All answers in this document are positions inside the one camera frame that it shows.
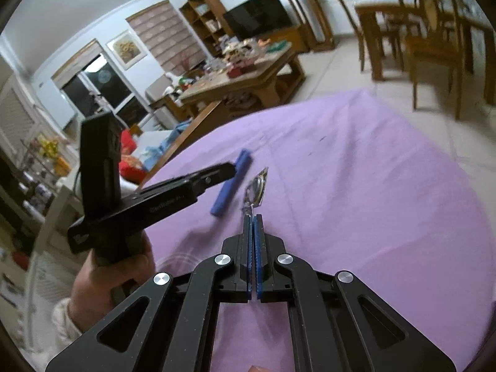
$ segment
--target red pillow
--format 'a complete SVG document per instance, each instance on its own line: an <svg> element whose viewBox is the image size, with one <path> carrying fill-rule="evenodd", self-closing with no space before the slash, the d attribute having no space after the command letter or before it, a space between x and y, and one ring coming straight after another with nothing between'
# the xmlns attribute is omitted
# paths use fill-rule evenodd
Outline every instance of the red pillow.
<svg viewBox="0 0 496 372"><path fill-rule="evenodd" d="M132 139L131 133L127 129L124 130L121 133L121 154L131 155L136 148L137 145Z"/></svg>
<svg viewBox="0 0 496 372"><path fill-rule="evenodd" d="M127 181L140 184L145 179L146 172L129 165L126 161L119 162L119 173Z"/></svg>

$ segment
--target wooden sofa armrest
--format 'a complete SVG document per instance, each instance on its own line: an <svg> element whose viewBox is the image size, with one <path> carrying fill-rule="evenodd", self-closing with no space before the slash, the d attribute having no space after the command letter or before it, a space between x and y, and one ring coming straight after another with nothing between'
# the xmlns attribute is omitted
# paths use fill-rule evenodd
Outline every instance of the wooden sofa armrest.
<svg viewBox="0 0 496 372"><path fill-rule="evenodd" d="M230 121L229 109L221 101L212 102L193 119L185 131L173 142L169 149L162 155L153 169L148 172L140 188L143 187L155 174L173 157L184 151L187 147L198 141L216 128Z"/></svg>

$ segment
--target round table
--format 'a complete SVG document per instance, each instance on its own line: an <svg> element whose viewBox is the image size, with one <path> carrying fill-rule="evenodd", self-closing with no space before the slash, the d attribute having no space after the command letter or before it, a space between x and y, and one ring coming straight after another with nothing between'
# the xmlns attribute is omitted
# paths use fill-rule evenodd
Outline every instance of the round table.
<svg viewBox="0 0 496 372"><path fill-rule="evenodd" d="M226 214L215 186L147 229L157 266L177 276L242 230L248 179L269 167L267 233L315 270L350 270L463 370L484 337L494 282L492 232L465 172L366 91L264 110L194 143L150 184L242 148L254 162ZM222 304L211 370L294 370L285 303Z"/></svg>

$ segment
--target silver screw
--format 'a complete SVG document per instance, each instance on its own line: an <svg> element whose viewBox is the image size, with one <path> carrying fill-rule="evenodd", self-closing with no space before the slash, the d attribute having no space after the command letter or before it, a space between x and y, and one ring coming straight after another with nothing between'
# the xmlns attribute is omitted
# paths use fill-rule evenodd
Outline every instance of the silver screw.
<svg viewBox="0 0 496 372"><path fill-rule="evenodd" d="M277 261L281 264L291 264L293 263L293 257L292 255L288 255L287 253L284 253L282 255L277 256Z"/></svg>
<svg viewBox="0 0 496 372"><path fill-rule="evenodd" d="M353 281L353 274L349 271L341 271L338 274L338 280L342 283L350 283Z"/></svg>
<svg viewBox="0 0 496 372"><path fill-rule="evenodd" d="M171 277L167 273L158 273L153 277L153 282L157 285L166 285L170 281Z"/></svg>
<svg viewBox="0 0 496 372"><path fill-rule="evenodd" d="M219 266L223 266L231 261L231 257L229 255L218 255L215 257L215 262Z"/></svg>

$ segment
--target black flat screen tv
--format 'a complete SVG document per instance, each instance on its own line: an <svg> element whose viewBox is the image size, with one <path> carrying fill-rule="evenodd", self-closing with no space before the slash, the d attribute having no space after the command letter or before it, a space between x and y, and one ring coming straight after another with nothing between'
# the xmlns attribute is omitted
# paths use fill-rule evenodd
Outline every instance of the black flat screen tv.
<svg viewBox="0 0 496 372"><path fill-rule="evenodd" d="M224 19L240 41L293 26L279 0L248 0L226 12Z"/></svg>

